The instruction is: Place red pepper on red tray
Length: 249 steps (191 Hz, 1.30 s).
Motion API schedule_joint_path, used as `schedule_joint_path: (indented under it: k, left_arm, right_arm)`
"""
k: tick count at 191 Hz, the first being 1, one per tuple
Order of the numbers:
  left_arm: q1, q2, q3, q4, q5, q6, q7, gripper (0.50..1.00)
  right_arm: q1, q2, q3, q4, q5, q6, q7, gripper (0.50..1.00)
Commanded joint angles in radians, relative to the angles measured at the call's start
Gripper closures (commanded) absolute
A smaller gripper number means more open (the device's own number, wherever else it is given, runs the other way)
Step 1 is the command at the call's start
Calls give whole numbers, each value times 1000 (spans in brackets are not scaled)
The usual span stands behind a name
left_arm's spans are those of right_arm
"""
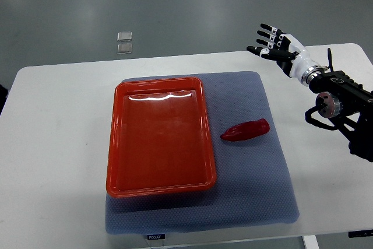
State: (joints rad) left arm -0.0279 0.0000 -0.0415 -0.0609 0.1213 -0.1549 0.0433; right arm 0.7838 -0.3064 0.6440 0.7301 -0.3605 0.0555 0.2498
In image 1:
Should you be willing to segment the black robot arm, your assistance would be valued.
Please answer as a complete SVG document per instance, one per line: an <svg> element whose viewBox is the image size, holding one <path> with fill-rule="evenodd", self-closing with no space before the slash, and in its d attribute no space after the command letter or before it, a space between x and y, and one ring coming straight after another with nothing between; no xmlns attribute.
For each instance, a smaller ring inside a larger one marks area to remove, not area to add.
<svg viewBox="0 0 373 249"><path fill-rule="evenodd" d="M372 161L372 92L333 67L331 49L328 65L315 62L308 50L291 34L262 23L257 47L247 51L276 62L283 73L297 79L317 95L315 105L305 112L307 123L329 131L340 131L349 142L349 151Z"/></svg>

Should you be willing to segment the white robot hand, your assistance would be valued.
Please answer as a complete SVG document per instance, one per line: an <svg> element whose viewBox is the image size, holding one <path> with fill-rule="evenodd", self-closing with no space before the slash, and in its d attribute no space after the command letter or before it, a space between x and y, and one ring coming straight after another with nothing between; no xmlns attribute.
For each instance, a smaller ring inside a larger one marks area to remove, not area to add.
<svg viewBox="0 0 373 249"><path fill-rule="evenodd" d="M320 74L320 65L311 58L308 50L294 36L265 23L261 23L260 27L262 30L258 30L257 34L270 41L257 39L256 42L265 47L248 46L247 51L268 60L292 60L277 61L277 65L285 75L297 78L301 84L310 84L311 80Z"/></svg>

